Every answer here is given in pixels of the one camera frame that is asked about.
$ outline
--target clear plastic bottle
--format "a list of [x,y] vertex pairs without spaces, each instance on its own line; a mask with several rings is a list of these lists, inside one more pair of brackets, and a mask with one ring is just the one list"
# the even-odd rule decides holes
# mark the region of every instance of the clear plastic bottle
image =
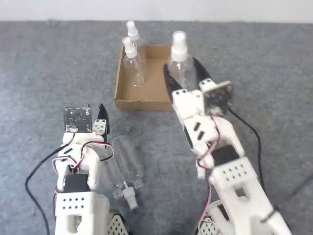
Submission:
[[125,180],[133,183],[135,188],[143,185],[143,169],[137,159],[134,146],[127,136],[116,137],[113,142],[113,148],[117,163],[125,177]]
[[146,66],[129,37],[123,38],[126,55],[124,67],[126,76],[135,87],[140,87],[145,82]]
[[167,63],[170,75],[189,91],[198,88],[194,60],[188,54],[186,33],[176,31],[173,33],[171,57]]
[[124,186],[124,177],[120,168],[113,157],[110,160],[101,162],[104,180],[109,184],[114,199],[123,197],[122,188]]
[[130,40],[133,42],[136,47],[138,54],[140,55],[143,62],[146,62],[146,50],[145,43],[140,37],[139,32],[136,28],[134,21],[127,21],[126,23],[127,33]]

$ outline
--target bottle cap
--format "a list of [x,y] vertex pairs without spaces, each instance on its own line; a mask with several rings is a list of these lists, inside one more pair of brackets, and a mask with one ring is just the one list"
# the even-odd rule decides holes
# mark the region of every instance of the bottle cap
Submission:
[[139,33],[138,33],[137,28],[136,28],[135,22],[134,21],[127,21],[126,27],[127,27],[128,37],[132,41],[138,40],[139,39]]
[[174,61],[182,62],[187,59],[188,46],[186,41],[186,33],[176,31],[173,33],[173,44],[171,47],[171,58]]
[[138,207],[137,201],[136,201],[136,194],[133,187],[129,187],[123,190],[124,198],[127,200],[128,205],[131,210]]
[[133,42],[129,37],[123,38],[123,44],[125,48],[125,52],[128,58],[135,58],[137,56],[137,49],[133,45]]

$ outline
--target floor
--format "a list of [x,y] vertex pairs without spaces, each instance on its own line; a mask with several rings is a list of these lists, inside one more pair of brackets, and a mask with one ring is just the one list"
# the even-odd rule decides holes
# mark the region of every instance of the floor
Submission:
[[[313,170],[313,25],[268,23],[139,22],[151,44],[187,33],[190,54],[213,80],[235,86],[233,110],[259,132],[263,171],[272,203]],[[116,108],[114,86],[125,22],[0,23],[0,234],[45,234],[43,219],[24,189],[33,167],[57,148],[64,106],[103,102],[109,138],[129,134],[145,169],[140,208],[121,209],[134,235],[190,235],[207,197],[196,179],[195,156],[170,112]],[[246,155],[257,169],[257,141],[231,115]],[[30,182],[54,234],[56,174],[44,164]],[[313,186],[281,207],[295,235],[313,234]]]

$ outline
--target red wire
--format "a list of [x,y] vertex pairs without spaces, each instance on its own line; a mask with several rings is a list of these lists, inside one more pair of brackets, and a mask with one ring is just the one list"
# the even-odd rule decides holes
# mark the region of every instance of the red wire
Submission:
[[[105,145],[108,145],[110,147],[112,147],[112,145],[110,143],[107,143],[107,142],[101,142],[101,141],[89,141],[89,142],[86,142],[83,144],[83,147],[82,147],[82,150],[81,150],[81,154],[80,154],[80,160],[79,162],[77,163],[76,167],[74,167],[73,169],[77,169],[79,167],[79,165],[81,164],[82,160],[83,160],[83,150],[84,150],[84,147],[87,145],[87,144],[90,144],[90,143],[96,143],[96,144],[105,144]],[[104,158],[104,159],[101,159],[100,161],[107,161],[109,160],[110,158],[113,157],[113,154],[107,158]]]

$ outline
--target cardboard box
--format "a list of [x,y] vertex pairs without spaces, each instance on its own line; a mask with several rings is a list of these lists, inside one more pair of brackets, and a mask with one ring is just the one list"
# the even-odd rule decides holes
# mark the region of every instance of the cardboard box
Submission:
[[119,58],[115,103],[121,110],[171,111],[172,103],[167,94],[163,66],[171,54],[171,46],[146,46],[147,76],[141,87],[134,87],[125,74],[122,48]]

